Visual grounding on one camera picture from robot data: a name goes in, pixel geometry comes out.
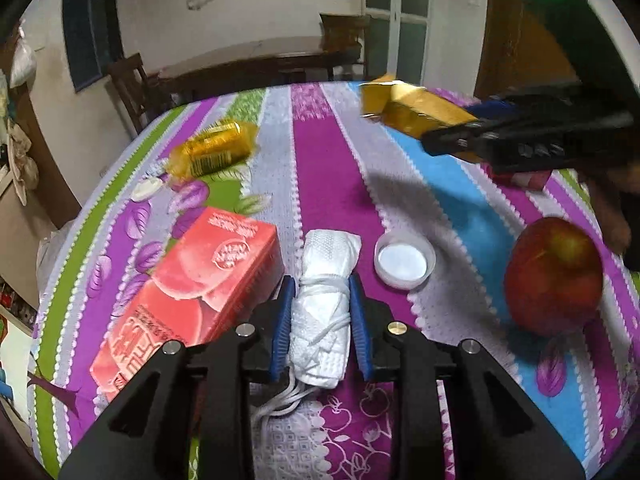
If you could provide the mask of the person's right hand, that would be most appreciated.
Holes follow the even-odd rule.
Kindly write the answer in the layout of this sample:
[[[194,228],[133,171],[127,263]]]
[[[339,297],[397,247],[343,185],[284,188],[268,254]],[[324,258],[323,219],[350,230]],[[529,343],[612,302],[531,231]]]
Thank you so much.
[[[578,179],[587,185],[604,244],[615,255],[622,256],[631,245],[632,234],[620,206],[620,196],[639,194],[639,163],[604,171],[582,170],[578,172]]]

